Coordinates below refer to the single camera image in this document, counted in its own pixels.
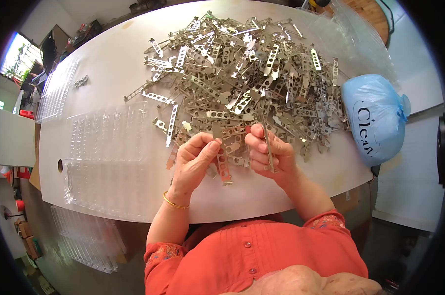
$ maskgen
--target plastic blister packaging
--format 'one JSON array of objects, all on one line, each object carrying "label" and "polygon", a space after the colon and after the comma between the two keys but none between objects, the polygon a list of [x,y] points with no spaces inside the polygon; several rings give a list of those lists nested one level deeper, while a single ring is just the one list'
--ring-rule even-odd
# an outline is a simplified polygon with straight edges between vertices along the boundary
[{"label": "plastic blister packaging", "polygon": [[328,48],[339,58],[347,78],[362,74],[379,74],[398,86],[391,57],[378,32],[358,13],[340,0],[331,0],[330,14],[324,12],[308,30],[317,36],[320,47]]},{"label": "plastic blister packaging", "polygon": [[48,76],[37,109],[36,123],[54,120],[62,114],[78,62],[79,57],[66,58]]},{"label": "plastic blister packaging", "polygon": [[59,246],[73,260],[112,273],[117,271],[116,256],[126,248],[114,220],[51,206],[60,234]]},{"label": "plastic blister packaging", "polygon": [[77,115],[70,127],[70,157],[64,162],[65,201],[98,212],[139,220],[145,206],[146,102]]}]

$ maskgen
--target wrist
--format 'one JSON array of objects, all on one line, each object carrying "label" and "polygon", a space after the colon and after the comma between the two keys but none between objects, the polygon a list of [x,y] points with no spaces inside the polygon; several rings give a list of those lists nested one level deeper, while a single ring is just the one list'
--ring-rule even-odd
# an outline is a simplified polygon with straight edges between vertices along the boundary
[{"label": "wrist", "polygon": [[178,187],[172,185],[168,189],[166,198],[172,203],[186,207],[190,204],[191,193],[192,192],[183,192]]},{"label": "wrist", "polygon": [[288,196],[299,191],[301,184],[306,180],[306,175],[296,166],[296,170],[289,177],[276,181],[277,185],[283,189]]}]

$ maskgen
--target red blouse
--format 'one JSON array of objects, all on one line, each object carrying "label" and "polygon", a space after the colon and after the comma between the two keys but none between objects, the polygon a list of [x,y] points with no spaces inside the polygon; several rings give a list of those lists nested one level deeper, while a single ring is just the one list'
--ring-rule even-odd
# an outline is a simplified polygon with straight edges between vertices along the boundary
[{"label": "red blouse", "polygon": [[255,220],[227,225],[186,251],[176,244],[148,244],[145,293],[217,295],[240,292],[268,272],[305,265],[322,277],[349,272],[368,277],[343,216],[332,210],[303,227]]}]

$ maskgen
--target stack of plastic trays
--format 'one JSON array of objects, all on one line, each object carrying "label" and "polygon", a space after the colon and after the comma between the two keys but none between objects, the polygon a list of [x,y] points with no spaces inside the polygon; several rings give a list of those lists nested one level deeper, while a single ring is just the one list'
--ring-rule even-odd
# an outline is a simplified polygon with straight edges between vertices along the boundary
[{"label": "stack of plastic trays", "polygon": [[109,216],[139,221],[145,208],[141,175],[149,154],[146,102],[71,117],[65,200]]},{"label": "stack of plastic trays", "polygon": [[51,206],[60,234],[60,247],[73,260],[112,273],[117,271],[116,256],[126,249],[114,220]]},{"label": "stack of plastic trays", "polygon": [[37,109],[37,123],[54,120],[62,114],[65,99],[78,67],[78,60],[78,57],[64,59],[47,78]]}]

